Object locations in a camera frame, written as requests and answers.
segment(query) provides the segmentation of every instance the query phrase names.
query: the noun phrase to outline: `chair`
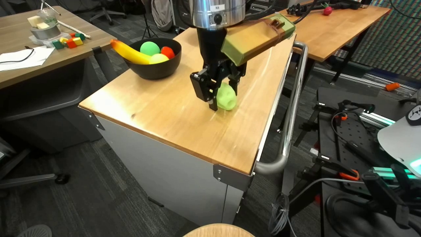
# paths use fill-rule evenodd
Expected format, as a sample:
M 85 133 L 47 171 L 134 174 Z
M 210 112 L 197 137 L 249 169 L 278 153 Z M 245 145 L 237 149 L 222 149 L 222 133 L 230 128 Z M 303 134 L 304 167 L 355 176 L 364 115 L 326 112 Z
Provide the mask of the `chair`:
M 68 180 L 67 174 L 42 174 L 14 179 L 4 179 L 17 165 L 20 165 L 30 154 L 29 149 L 24 149 L 18 154 L 16 150 L 0 137 L 0 190 L 14 188 L 21 186 L 37 184 L 55 180 L 64 184 Z
M 109 22 L 109 25 L 113 25 L 113 20 L 110 18 L 110 16 L 121 16 L 121 17 L 126 17 L 126 13 L 124 12 L 116 12 L 116 11 L 109 11 L 107 9 L 109 7 L 109 4 L 114 3 L 113 0 L 100 0 L 100 7 L 101 11 L 99 13 L 96 13 L 93 17 L 89 18 L 89 21 L 95 21 L 100 17 L 105 17 Z

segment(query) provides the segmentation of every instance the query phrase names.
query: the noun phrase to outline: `floor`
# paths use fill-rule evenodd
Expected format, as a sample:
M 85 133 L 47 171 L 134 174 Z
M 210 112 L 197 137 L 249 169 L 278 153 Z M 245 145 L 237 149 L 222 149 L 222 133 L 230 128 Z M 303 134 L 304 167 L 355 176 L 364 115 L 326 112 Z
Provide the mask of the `floor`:
M 175 33 L 159 32 L 150 16 L 151 29 L 159 37 L 174 37 Z M 113 25 L 108 22 L 93 22 L 99 28 L 116 36 L 125 42 L 142 40 L 145 21 L 141 14 L 129 14 L 128 18 L 116 18 Z M 122 72 L 126 67 L 108 53 L 114 63 L 114 70 Z M 291 87 L 295 68 L 291 67 L 287 87 Z M 297 111 L 297 125 L 306 121 L 316 104 L 318 87 L 335 87 L 338 90 L 360 93 L 381 93 L 381 90 L 339 80 L 335 86 L 329 83 L 329 76 L 312 74 L 306 87 L 303 90 Z M 271 130 L 263 150 L 263 161 L 276 157 L 280 133 L 276 132 L 285 107 L 287 97 L 281 97 L 274 117 Z M 310 165 L 313 154 L 310 147 L 317 142 L 317 133 L 308 133 L 299 146 L 292 149 L 289 162 L 296 170 Z M 67 184 L 45 184 L 22 187 L 0 192 L 0 237 L 17 236 L 24 229 L 46 224 L 53 236 L 59 237 L 113 237 L 113 236 L 183 236 L 197 228 L 193 223 L 160 208 L 147 200 L 142 187 L 133 179 L 113 150 L 104 140 L 85 142 L 54 155 L 35 153 L 25 159 L 12 174 L 22 176 L 63 171 L 71 175 Z M 234 224 L 245 228 L 255 236 L 271 236 L 268 223 L 271 207 L 276 203 L 280 192 L 280 175 L 263 176 L 256 174 Z M 300 237 L 320 236 L 318 207 L 310 204 L 305 211 L 292 219 L 292 225 Z

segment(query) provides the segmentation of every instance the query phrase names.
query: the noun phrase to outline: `wooden table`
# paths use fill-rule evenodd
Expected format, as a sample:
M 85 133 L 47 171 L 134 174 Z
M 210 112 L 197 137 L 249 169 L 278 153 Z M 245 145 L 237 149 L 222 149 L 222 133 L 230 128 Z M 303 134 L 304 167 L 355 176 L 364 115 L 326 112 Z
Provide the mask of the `wooden table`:
M 187 29 L 180 66 L 163 80 L 128 70 L 79 105 L 149 198 L 197 224 L 231 223 L 250 183 L 283 88 L 295 36 L 247 63 L 231 112 L 196 97 L 189 74 L 203 67 Z
M 347 49 L 343 63 L 337 68 L 338 79 L 346 63 L 351 59 L 353 53 L 358 47 L 367 29 L 389 12 L 389 8 L 366 7 L 360 9 L 335 9 L 330 16 L 322 16 L 321 11 L 310 12 L 301 22 L 296 25 L 297 41 L 308 46 L 309 61 L 306 63 L 306 76 L 314 62 L 325 62 L 334 53 L 341 50 L 349 42 L 354 45 Z M 288 16 L 287 9 L 281 14 L 291 21 L 297 20 L 296 16 Z
M 78 28 L 85 34 L 89 34 L 92 38 L 84 41 L 83 46 L 78 46 L 75 49 L 54 50 L 53 54 L 42 66 L 21 68 L 21 70 L 0 71 L 0 90 L 9 87 L 12 84 L 28 80 L 37 75 L 45 74 L 47 71 L 63 67 L 72 62 L 84 59 L 92 54 L 92 49 L 108 47 L 110 40 L 114 38 L 113 36 L 91 25 L 83 18 L 79 18 L 78 16 L 66 11 L 62 7 L 54 7 L 54 9 L 60 13 L 58 20 L 66 22 L 67 25 Z M 0 53 L 22 50 L 25 49 L 25 46 L 35 46 L 29 40 L 32 33 L 30 33 L 30 25 L 26 21 L 26 18 L 32 16 L 37 16 L 38 12 L 39 11 L 37 9 L 32 12 L 0 17 L 0 36 L 1 36 Z M 60 30 L 67 33 L 72 32 L 63 26 L 60 26 Z

